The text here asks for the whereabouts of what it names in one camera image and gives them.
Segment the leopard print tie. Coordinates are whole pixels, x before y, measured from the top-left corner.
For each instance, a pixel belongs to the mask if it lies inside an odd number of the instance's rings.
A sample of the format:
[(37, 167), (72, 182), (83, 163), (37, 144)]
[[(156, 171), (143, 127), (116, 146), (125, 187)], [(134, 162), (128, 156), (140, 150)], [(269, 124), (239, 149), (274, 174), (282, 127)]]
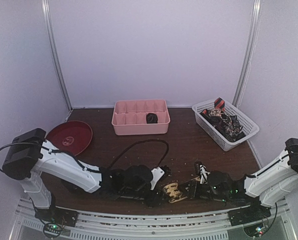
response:
[(188, 198), (182, 191), (179, 190), (179, 184), (177, 182), (165, 185), (162, 190), (167, 195), (168, 202), (170, 204), (177, 203)]

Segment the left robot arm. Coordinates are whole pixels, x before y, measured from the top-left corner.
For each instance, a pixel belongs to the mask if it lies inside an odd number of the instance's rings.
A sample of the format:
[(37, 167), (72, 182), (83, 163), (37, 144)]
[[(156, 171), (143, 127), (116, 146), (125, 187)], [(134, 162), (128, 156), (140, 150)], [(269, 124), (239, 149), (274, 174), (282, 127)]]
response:
[(89, 165), (78, 160), (73, 153), (56, 148), (45, 138), (46, 132), (36, 128), (15, 137), (10, 144), (0, 172), (16, 180), (31, 199), (35, 217), (42, 222), (59, 223), (65, 220), (73, 225), (77, 212), (56, 207), (55, 195), (41, 178), (47, 173), (60, 179), (71, 193), (88, 193), (103, 199), (133, 199), (156, 207), (169, 199), (157, 187), (169, 172), (167, 166), (149, 169), (145, 165), (132, 165), (126, 170)]

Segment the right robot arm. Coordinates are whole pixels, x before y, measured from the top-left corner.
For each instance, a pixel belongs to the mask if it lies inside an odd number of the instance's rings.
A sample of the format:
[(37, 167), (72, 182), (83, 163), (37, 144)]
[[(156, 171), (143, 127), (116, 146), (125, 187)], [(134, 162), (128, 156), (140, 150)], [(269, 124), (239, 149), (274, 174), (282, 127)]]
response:
[(190, 199), (204, 199), (246, 206), (245, 216), (255, 221), (277, 201), (298, 188), (298, 138), (285, 142), (285, 149), (269, 164), (253, 174), (233, 180), (228, 173), (207, 172), (201, 162), (195, 163), (200, 179), (181, 184), (178, 189)]

